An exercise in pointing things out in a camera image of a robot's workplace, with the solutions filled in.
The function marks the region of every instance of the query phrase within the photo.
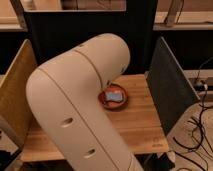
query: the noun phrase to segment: wooden tabletop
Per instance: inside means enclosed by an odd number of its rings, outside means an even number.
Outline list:
[[[126,89],[128,104],[106,113],[134,154],[168,151],[168,143],[144,75],[119,77],[114,83]],[[64,159],[57,147],[34,120],[21,154],[23,162]]]

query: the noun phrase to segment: hole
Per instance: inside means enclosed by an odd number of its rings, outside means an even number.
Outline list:
[[[125,67],[123,67],[122,69],[121,69],[121,73],[123,73],[125,71]]]
[[[107,81],[107,85],[109,86],[110,84],[111,84],[111,82],[108,80],[108,81]]]
[[[73,122],[73,118],[66,119],[66,120],[64,120],[64,121],[61,123],[61,127],[66,128],[66,127],[68,127],[72,122]]]
[[[84,158],[89,159],[90,157],[92,157],[95,154],[95,149],[91,149],[89,150],[85,155]]]

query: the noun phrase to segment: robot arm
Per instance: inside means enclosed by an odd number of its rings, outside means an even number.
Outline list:
[[[102,34],[42,64],[28,80],[35,118],[77,171],[143,170],[97,98],[129,57],[120,37]]]

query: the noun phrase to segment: gray panel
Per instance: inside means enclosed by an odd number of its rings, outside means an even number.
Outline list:
[[[167,135],[184,111],[200,99],[163,38],[157,41],[147,82]]]

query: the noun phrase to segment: black panel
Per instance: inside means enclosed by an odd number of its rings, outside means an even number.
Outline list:
[[[147,83],[165,134],[199,98],[163,38],[157,41]]]
[[[5,74],[26,37],[25,32],[0,32],[0,74]]]
[[[101,33],[121,36],[131,52],[127,73],[144,72],[157,0],[128,0],[126,12],[25,12],[39,63]]]

